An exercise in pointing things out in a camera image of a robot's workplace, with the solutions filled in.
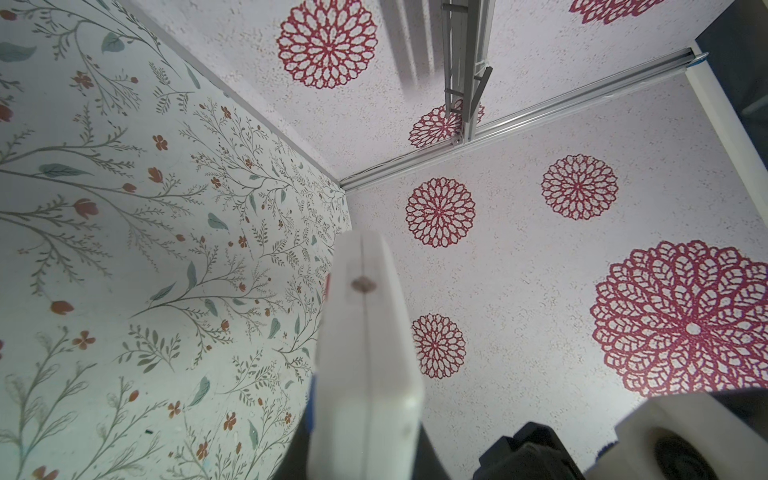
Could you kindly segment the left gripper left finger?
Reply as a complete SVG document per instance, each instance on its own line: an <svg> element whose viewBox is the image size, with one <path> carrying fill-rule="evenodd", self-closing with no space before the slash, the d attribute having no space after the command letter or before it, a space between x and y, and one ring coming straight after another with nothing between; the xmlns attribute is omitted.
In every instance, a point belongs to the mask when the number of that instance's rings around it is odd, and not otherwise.
<svg viewBox="0 0 768 480"><path fill-rule="evenodd" d="M364 476L366 353L364 295L353 288L363 273L362 234L336 238L316 351L309 479Z"/></svg>

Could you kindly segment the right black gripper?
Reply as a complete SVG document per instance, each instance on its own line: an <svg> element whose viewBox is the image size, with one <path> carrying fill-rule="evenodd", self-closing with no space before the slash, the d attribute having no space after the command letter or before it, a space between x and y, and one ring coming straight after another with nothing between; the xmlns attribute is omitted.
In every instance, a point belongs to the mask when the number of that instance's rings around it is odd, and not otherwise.
<svg viewBox="0 0 768 480"><path fill-rule="evenodd" d="M599 455L615 443L603 448ZM529 422L514 436L502 437L489 448L481 456L474 476L477 479L587 479L584 472L550 427Z"/></svg>

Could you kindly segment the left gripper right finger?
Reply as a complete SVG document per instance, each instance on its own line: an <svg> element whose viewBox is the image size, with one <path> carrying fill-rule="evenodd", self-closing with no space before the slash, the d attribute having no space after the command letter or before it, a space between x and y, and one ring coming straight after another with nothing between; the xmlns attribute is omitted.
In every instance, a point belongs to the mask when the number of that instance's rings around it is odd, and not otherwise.
<svg viewBox="0 0 768 480"><path fill-rule="evenodd" d="M362 234L371 414L367 426L368 479L412 477L425 388L411 321L392 253L384 237Z"/></svg>

